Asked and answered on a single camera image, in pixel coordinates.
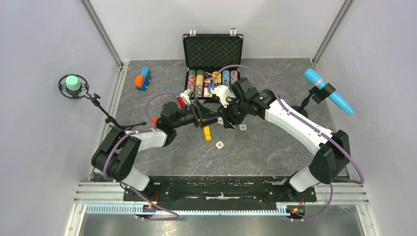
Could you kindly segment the black poker chip case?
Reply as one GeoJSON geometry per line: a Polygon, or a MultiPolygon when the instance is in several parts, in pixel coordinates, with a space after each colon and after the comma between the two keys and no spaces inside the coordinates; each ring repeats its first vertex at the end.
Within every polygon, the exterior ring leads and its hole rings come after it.
{"type": "Polygon", "coordinates": [[[189,78],[197,78],[199,70],[207,79],[209,73],[241,63],[243,34],[236,33],[235,28],[229,34],[197,34],[192,30],[182,36],[182,43],[187,68],[185,89],[195,89],[196,83],[189,82],[189,78]]]}

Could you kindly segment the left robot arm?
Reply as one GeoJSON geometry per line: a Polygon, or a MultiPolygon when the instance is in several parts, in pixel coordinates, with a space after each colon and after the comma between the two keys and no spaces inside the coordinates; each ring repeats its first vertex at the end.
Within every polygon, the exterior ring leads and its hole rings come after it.
{"type": "Polygon", "coordinates": [[[100,170],[105,178],[123,182],[135,188],[135,193],[142,200],[149,200],[154,196],[154,186],[149,184],[147,175],[134,167],[137,153],[170,145],[179,127],[192,124],[203,128],[216,123],[218,118],[217,112],[199,100],[185,109],[180,109],[175,102],[167,102],[151,129],[126,131],[113,127],[92,156],[91,165],[100,170]]]}

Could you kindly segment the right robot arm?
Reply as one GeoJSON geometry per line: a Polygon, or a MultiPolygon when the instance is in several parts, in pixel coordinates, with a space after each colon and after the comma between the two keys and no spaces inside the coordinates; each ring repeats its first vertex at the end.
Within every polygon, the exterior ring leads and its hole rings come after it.
{"type": "Polygon", "coordinates": [[[298,200],[307,188],[317,183],[332,183],[349,164],[349,137],[344,131],[334,133],[315,124],[270,89],[258,92],[247,78],[242,78],[231,87],[216,86],[210,91],[220,99],[218,112],[225,128],[237,127],[247,115],[258,116],[285,130],[314,155],[307,167],[287,180],[284,187],[287,199],[298,200]]]}

